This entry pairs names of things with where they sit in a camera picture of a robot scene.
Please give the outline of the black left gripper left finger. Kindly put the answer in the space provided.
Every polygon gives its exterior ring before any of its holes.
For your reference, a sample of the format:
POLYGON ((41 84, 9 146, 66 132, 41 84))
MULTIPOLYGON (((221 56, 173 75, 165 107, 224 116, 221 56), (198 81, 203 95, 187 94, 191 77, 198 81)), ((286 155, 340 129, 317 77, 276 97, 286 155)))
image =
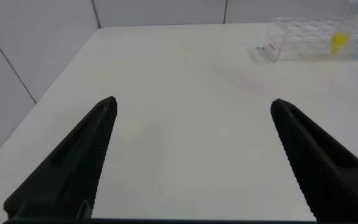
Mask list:
POLYGON ((8 218, 91 218, 116 116, 115 97, 98 102, 4 202, 8 218))

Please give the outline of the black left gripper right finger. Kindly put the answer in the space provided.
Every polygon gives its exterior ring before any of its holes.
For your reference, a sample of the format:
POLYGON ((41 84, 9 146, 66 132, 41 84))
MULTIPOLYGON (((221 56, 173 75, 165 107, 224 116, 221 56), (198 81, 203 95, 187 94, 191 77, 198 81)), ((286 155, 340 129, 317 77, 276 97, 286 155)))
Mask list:
POLYGON ((316 221, 358 223, 358 158, 295 105, 276 99, 270 113, 316 221))

